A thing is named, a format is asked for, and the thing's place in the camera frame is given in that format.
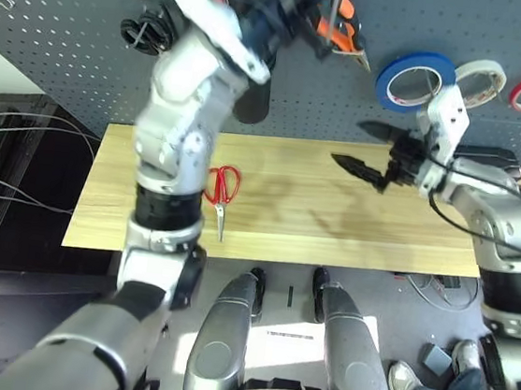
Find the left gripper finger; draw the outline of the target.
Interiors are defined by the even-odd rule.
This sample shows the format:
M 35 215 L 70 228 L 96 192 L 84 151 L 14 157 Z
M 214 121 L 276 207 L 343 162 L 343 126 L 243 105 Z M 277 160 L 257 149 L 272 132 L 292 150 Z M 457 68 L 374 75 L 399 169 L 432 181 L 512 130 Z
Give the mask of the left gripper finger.
M 325 40 L 317 34 L 310 19 L 306 19 L 302 23 L 301 38 L 318 60 L 324 60 L 332 52 L 332 47 L 327 45 Z

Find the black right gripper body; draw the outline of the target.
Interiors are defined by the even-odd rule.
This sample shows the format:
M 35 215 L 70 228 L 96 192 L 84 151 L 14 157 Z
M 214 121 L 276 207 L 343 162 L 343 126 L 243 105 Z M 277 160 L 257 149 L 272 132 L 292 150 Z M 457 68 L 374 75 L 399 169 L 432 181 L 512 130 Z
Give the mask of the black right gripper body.
M 387 179 L 401 186 L 416 184 L 418 173 L 427 159 L 425 145 L 409 136 L 401 136 L 390 150 Z

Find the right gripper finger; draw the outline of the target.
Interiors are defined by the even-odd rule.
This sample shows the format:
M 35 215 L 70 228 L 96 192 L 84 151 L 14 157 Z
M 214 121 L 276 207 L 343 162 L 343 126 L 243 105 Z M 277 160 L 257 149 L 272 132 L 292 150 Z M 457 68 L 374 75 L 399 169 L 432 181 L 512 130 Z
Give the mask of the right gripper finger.
M 389 180 L 385 175 L 377 169 L 367 166 L 362 160 L 354 158 L 351 155 L 337 153 L 332 153 L 331 157 L 345 172 L 371 184 L 379 193 L 382 193 L 389 184 Z
M 396 128 L 394 125 L 388 123 L 381 123 L 380 121 L 361 121 L 357 126 L 381 142 L 394 143 L 402 136 L 402 130 L 400 128 Z

